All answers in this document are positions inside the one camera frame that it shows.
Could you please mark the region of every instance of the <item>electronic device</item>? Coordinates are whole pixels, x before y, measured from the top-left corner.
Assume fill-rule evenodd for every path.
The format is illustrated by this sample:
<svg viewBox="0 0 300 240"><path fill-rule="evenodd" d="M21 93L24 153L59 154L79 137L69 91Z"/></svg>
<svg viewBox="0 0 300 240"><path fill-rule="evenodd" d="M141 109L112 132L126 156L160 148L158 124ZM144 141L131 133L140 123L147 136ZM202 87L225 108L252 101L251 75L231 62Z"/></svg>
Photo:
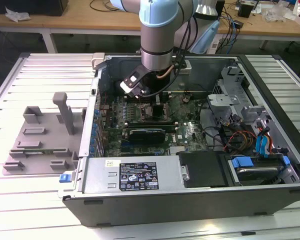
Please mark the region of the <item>electronic device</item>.
<svg viewBox="0 0 300 240"><path fill-rule="evenodd" d="M255 3L252 1L242 1L238 10L238 16L249 18L251 11L254 9Z"/></svg>
<svg viewBox="0 0 300 240"><path fill-rule="evenodd" d="M247 58L185 59L152 98L120 87L139 55L94 65L77 169L58 193L84 226L271 215L300 200L300 133Z"/></svg>
<svg viewBox="0 0 300 240"><path fill-rule="evenodd" d="M68 0L0 0L0 14L6 13L6 7L14 12L61 16Z"/></svg>

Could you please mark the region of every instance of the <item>white sticker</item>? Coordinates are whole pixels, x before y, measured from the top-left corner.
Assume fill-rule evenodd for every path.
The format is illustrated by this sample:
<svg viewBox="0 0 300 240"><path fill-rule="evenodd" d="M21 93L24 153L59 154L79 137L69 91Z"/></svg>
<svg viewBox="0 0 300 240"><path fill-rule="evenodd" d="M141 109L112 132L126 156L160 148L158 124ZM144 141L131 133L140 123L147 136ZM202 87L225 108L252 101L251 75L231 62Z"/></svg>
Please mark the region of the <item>white sticker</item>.
<svg viewBox="0 0 300 240"><path fill-rule="evenodd" d="M106 160L105 167L119 167L121 160Z"/></svg>

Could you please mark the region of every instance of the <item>blue drive bracket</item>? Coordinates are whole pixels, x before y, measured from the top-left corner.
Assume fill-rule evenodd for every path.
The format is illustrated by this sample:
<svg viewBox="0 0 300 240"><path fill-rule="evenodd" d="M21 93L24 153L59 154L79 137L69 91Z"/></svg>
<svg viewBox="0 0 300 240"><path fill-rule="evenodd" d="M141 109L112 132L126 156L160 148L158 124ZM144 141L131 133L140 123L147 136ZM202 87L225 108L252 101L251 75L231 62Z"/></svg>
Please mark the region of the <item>blue drive bracket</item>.
<svg viewBox="0 0 300 240"><path fill-rule="evenodd" d="M242 167L253 167L254 163L252 162L251 157L249 156L237 156L231 160L233 167L242 168Z"/></svg>

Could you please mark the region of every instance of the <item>table leg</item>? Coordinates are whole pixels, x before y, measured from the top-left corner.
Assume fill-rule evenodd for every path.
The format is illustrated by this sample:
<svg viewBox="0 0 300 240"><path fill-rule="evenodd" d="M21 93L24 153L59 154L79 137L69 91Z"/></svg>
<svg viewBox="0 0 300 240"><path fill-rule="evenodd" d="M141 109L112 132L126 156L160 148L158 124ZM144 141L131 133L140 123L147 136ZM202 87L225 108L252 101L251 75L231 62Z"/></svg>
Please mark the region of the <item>table leg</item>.
<svg viewBox="0 0 300 240"><path fill-rule="evenodd" d="M263 40L262 43L260 44L259 48L261 50L264 50L266 48L267 43L268 43L268 40Z"/></svg>
<svg viewBox="0 0 300 240"><path fill-rule="evenodd" d="M41 32L46 49L49 54L57 54L58 50L55 44L54 36L49 31Z"/></svg>

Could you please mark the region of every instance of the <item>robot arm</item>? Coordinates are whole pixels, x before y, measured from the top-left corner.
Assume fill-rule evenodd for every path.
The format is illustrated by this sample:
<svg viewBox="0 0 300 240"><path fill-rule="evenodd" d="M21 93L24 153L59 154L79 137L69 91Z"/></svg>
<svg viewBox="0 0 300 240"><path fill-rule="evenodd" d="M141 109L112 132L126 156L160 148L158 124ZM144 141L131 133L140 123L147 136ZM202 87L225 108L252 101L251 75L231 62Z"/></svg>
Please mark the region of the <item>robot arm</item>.
<svg viewBox="0 0 300 240"><path fill-rule="evenodd" d="M174 68L173 48L184 46L182 39L189 37L191 45L188 48L191 52L204 53L219 26L217 22L217 26L212 28L215 32L212 39L202 39L201 32L211 29L215 21L208 21L208 24L201 20L195 22L192 16L198 7L198 0L111 0L111 3L123 11L139 14L141 21L142 65L136 67L120 84L131 97L144 96L147 91L146 94L149 93L149 88L142 81L146 75L154 73L153 76L170 77L165 73L170 73Z"/></svg>

